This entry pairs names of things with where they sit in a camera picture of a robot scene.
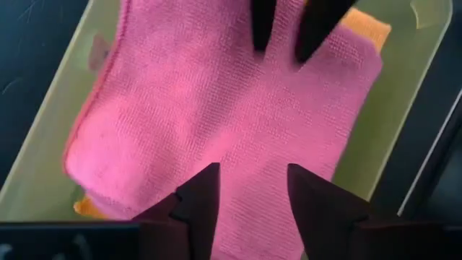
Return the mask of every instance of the green plastic tray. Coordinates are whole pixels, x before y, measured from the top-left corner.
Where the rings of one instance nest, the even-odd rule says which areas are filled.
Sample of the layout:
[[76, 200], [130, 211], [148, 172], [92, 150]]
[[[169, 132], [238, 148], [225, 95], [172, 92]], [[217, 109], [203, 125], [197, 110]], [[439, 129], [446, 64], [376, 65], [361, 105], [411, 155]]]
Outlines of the green plastic tray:
[[[334, 182], [368, 199], [450, 21], [451, 0], [362, 0], [360, 10], [392, 25], [375, 83]], [[92, 38], [113, 40], [119, 1], [88, 4], [35, 121], [0, 191], [0, 220], [83, 220], [81, 190], [62, 172], [69, 130], [95, 81]]]

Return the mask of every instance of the folded cloth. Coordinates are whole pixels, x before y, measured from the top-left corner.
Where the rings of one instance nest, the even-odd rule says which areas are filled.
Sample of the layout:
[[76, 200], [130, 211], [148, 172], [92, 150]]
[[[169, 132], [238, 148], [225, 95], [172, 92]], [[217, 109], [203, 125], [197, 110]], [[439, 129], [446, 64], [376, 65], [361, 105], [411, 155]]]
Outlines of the folded cloth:
[[[377, 52], [382, 50], [391, 26], [376, 20], [374, 17], [361, 12], [358, 9], [351, 8], [341, 20], [341, 24], [348, 27], [354, 33], [361, 35], [372, 41]], [[91, 199], [85, 196], [82, 200], [77, 201], [74, 205], [76, 213], [85, 217], [96, 219], [108, 219], [100, 210], [95, 207]]]
[[381, 68], [375, 46], [344, 27], [294, 68], [302, 6], [278, 1], [261, 60], [248, 0], [123, 1], [65, 171], [104, 215], [129, 219], [220, 162], [213, 258], [299, 259], [287, 163], [331, 178]]

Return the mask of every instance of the dark background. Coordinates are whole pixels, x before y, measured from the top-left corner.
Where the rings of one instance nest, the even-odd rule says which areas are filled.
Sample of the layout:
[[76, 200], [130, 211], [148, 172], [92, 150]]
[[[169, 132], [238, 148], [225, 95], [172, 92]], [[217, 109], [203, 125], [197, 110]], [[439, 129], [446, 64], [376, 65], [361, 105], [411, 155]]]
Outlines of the dark background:
[[0, 186], [87, 2], [0, 0]]

